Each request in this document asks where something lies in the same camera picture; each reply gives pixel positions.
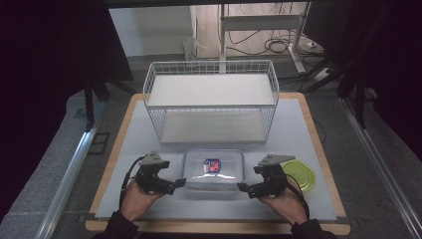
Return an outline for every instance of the black curtain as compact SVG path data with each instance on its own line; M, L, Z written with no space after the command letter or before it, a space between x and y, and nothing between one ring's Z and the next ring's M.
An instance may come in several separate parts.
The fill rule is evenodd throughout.
M1 1L0 11L2 218L60 127L68 98L87 81L132 75L105 5Z
M353 1L341 51L332 59L338 66L352 59L383 2L392 4L391 11L358 66L364 70L366 86L377 93L374 108L422 160L422 2ZM356 72L347 73L345 79L355 82Z

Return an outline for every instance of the white wire basket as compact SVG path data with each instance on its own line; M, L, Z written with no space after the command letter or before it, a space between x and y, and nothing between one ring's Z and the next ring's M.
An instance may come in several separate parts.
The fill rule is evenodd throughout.
M161 143L265 142L279 84L271 61L152 63L143 98Z

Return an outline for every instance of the wall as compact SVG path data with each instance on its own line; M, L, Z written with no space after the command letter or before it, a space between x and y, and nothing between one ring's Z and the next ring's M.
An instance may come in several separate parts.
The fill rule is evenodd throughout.
M127 57L183 54L183 38L192 35L190 6L110 9Z

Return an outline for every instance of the gray floor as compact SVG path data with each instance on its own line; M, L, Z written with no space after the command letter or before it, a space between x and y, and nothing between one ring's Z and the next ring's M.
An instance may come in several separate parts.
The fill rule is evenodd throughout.
M182 56L165 57L166 61L182 60ZM160 59L162 57L129 59L135 82L127 84L141 92L148 63ZM278 77L296 74L289 58L271 60ZM311 84L312 80L303 86L297 79L286 79L285 83L288 84L282 85L281 90L289 92ZM336 86L337 82L333 82L306 97L351 225L351 233L340 238L412 238L335 95ZM128 93L111 85L107 87L111 98L97 131L98 138L85 159L53 238L90 238L95 234L85 228L85 220L92 217L89 210L130 101ZM83 93L69 98L62 126L0 225L0 238L34 238L36 235L84 133L84 108ZM416 212L422 215L422 187L418 186L422 180L422 163L379 118L371 104L365 105L365 121L393 176Z

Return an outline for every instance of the wrist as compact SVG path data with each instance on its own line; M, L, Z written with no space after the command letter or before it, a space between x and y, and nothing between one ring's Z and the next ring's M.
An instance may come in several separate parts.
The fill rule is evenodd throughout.
M134 222L138 218L136 213L126 211L124 209L121 209L120 213L121 213L121 215L123 215L124 218L126 218L130 222Z
M296 218L293 220L292 225L295 225L295 224L302 225L303 223L307 221L308 220L306 218Z

